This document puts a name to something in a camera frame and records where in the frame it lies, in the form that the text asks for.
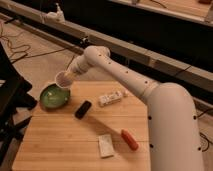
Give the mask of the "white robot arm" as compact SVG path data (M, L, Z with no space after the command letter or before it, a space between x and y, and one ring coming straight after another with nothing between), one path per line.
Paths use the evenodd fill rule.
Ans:
M151 171L204 171L192 96L176 83L159 83L109 57L109 49L89 46L65 72L68 78L91 67L108 72L147 105Z

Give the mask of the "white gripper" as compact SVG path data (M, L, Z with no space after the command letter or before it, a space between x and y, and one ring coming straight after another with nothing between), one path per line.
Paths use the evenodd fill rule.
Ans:
M86 61L86 58L81 55L77 56L72 63L69 65L68 70L72 72L66 72L64 77L69 81L72 82L74 78L74 73L80 75L86 73L90 69L90 65Z

